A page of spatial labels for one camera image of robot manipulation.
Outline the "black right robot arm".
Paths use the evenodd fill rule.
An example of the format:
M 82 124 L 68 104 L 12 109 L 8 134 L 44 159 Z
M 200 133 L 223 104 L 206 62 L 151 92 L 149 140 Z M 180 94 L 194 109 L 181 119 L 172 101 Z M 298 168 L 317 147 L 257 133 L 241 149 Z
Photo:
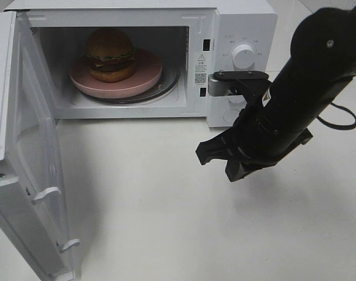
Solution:
M 246 106 L 232 127 L 198 145 L 200 163 L 225 160 L 232 182 L 276 165 L 312 138 L 309 125 L 355 76 L 356 6 L 319 9 L 295 30 L 273 81 L 261 71 L 214 73 L 211 88 L 243 96 Z

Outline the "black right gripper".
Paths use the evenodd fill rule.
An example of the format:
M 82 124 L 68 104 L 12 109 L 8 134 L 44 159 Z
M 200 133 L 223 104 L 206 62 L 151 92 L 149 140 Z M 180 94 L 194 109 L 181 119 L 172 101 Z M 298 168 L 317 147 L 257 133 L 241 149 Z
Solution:
M 274 166 L 307 143 L 313 137 L 307 129 L 312 120 L 312 106 L 296 101 L 246 108 L 231 128 L 200 142 L 196 155 L 201 165 L 213 159 L 227 160 L 225 173 L 235 182 Z

